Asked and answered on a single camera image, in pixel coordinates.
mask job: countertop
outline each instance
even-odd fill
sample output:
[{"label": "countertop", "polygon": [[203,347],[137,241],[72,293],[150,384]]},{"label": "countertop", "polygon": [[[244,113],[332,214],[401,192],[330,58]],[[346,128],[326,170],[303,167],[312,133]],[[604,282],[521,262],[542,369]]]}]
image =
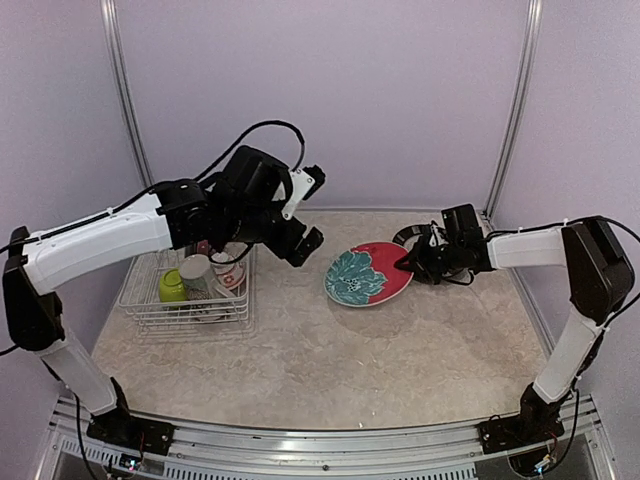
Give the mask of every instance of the countertop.
[{"label": "countertop", "polygon": [[284,429],[427,425],[518,410],[544,364],[506,272],[469,287],[412,282],[376,307],[348,308],[323,286],[333,259],[390,241],[439,215],[301,212],[325,243],[294,269],[257,250],[250,329],[144,335],[115,307],[95,347],[99,366],[136,410],[206,422]]}]

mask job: white robotic arm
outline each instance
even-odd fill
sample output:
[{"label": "white robotic arm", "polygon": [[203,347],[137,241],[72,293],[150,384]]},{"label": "white robotic arm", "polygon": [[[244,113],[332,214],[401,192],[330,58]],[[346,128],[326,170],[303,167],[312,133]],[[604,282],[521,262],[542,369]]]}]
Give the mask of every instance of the white robotic arm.
[{"label": "white robotic arm", "polygon": [[[396,263],[424,283],[451,281],[451,275],[462,269],[480,273],[515,267],[566,267],[571,287],[567,321],[546,366],[523,393],[520,414],[478,425],[485,453],[562,435],[560,407],[593,361],[608,321],[634,284],[633,268],[620,243],[602,217],[485,237],[471,205],[444,210],[442,216],[445,228],[423,228],[424,240],[416,242]],[[438,230],[442,230],[438,232],[440,239],[432,241]],[[403,243],[416,231],[419,226],[409,227],[394,241]]]},{"label": "white robotic arm", "polygon": [[[562,228],[508,234],[489,240],[487,250],[491,266],[495,269],[544,265],[566,267]],[[533,389],[545,403],[555,403],[566,396],[604,328],[603,323],[596,323],[571,304],[560,340],[533,383]]]},{"label": "white robotic arm", "polygon": [[147,451],[166,454],[173,427],[130,415],[117,382],[63,328],[56,288],[137,255],[201,240],[218,251],[231,241],[264,243],[300,266],[323,237],[315,227],[306,232],[294,212],[323,183],[318,167],[289,171],[242,146],[213,179],[163,182],[123,207],[53,230],[16,229],[2,278],[12,340],[33,351],[80,398],[94,419],[89,436],[134,449],[145,438]]}]

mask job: plate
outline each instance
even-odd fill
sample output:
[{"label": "plate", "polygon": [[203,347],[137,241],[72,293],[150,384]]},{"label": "plate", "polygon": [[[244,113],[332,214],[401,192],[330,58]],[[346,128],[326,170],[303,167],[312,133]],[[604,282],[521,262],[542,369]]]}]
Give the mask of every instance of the plate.
[{"label": "plate", "polygon": [[324,277],[329,297],[347,307],[372,307],[402,292],[412,272],[393,265],[407,250],[391,242],[365,243],[340,255]]}]

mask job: wire rack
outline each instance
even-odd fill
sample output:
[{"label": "wire rack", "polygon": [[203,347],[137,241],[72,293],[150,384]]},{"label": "wire rack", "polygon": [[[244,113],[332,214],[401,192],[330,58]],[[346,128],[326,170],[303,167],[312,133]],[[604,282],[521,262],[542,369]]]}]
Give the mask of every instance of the wire rack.
[{"label": "wire rack", "polygon": [[246,322],[250,317],[250,299],[253,289],[251,254],[240,264],[246,278],[231,293],[233,297],[211,300],[164,303],[158,295],[158,285],[169,270],[178,268],[184,250],[164,250],[141,255],[129,267],[118,305],[131,315],[141,327],[167,327]]}]

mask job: green cup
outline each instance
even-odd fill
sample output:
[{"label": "green cup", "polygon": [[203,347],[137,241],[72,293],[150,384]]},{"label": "green cup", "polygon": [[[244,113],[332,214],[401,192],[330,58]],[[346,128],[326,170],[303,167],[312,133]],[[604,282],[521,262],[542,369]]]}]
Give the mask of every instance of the green cup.
[{"label": "green cup", "polygon": [[187,291],[177,268],[169,270],[160,279],[158,296],[161,302],[186,302]]}]

